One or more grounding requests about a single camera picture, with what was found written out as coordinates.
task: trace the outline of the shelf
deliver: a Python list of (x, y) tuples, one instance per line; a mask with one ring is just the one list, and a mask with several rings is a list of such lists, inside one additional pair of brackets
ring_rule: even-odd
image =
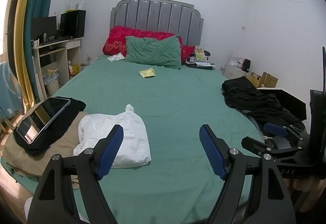
[(53, 42), (53, 43), (49, 43), (49, 44), (44, 44), (44, 45), (42, 45), (42, 44), (40, 44), (39, 46), (37, 46), (37, 47), (32, 47), (32, 49), (40, 49), (40, 48), (42, 48), (42, 47), (46, 47), (46, 46), (50, 46), (50, 45), (55, 45), (55, 44), (60, 44), (60, 43), (64, 43), (64, 42), (69, 42), (69, 41), (71, 41), (71, 40), (78, 40), (78, 39), (82, 39), (82, 37), (79, 37), (79, 38), (72, 38), (72, 39), (66, 39), (66, 40), (62, 40), (62, 41), (60, 41), (60, 39), (58, 39), (58, 42)]
[(58, 48), (58, 49), (55, 49), (55, 50), (53, 50), (53, 51), (49, 51), (49, 52), (47, 52), (47, 53), (45, 53), (45, 54), (40, 54), (40, 57), (44, 57), (44, 56), (47, 56), (47, 55), (49, 55), (49, 54), (53, 54), (53, 53), (55, 53), (55, 52), (59, 52), (59, 51), (61, 51), (61, 50), (65, 50), (65, 49), (66, 49), (65, 47)]

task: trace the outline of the yellow curtain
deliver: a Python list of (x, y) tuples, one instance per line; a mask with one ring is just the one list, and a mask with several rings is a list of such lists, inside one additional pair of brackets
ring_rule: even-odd
[(23, 44), (24, 20), (27, 0), (18, 0), (14, 26), (14, 57), (18, 83), (22, 89), (23, 102), (26, 110), (35, 104), (32, 86), (28, 77)]

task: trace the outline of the green bed sheet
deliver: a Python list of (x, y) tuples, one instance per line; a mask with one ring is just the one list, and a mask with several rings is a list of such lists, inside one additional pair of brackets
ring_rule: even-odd
[[(156, 77), (141, 78), (139, 71), (150, 67)], [(208, 162), (199, 128), (209, 124), (217, 137), (244, 154), (250, 153), (241, 147), (241, 139), (260, 138), (245, 116), (225, 105), (221, 94), (225, 80), (217, 70), (110, 62), (102, 55), (56, 93), (82, 100), (90, 114), (116, 115), (131, 104), (145, 123), (150, 164), (111, 169), (100, 181), (119, 224), (193, 223), (209, 216), (223, 181)], [(35, 178), (13, 177), (31, 192), (35, 190)], [(243, 201), (249, 187), (247, 178)], [(80, 191), (74, 194), (79, 212), (87, 216)]]

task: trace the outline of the desk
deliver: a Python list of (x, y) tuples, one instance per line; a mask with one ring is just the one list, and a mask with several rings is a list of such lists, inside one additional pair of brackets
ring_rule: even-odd
[[(69, 81), (69, 71), (68, 71), (68, 59), (71, 60), (71, 65), (78, 65), (79, 72), (81, 70), (80, 67), (80, 47), (81, 47), (81, 38), (74, 38), (64, 41), (58, 41), (55, 43), (40, 45), (37, 47), (32, 48), (32, 53), (34, 56), (34, 63), (35, 63), (35, 78), (36, 81), (40, 81), (40, 99), (43, 101), (42, 96), (44, 99), (47, 99), (43, 78), (42, 78), (42, 69), (40, 64), (40, 57), (47, 56), (49, 54), (55, 54), (55, 62), (43, 67), (43, 71), (48, 69), (57, 69), (59, 74), (59, 83), (61, 85), (65, 85)], [(48, 51), (46, 53), (40, 53), (40, 50), (43, 47), (54, 45), (57, 47), (55, 50)]]

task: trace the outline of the window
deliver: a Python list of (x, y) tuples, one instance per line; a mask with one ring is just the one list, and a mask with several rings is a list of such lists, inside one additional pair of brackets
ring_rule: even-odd
[(11, 0), (0, 0), (0, 63), (8, 61), (7, 29)]
[(3, 54), (4, 46), (4, 18), (6, 16), (8, 0), (0, 0), (0, 55)]

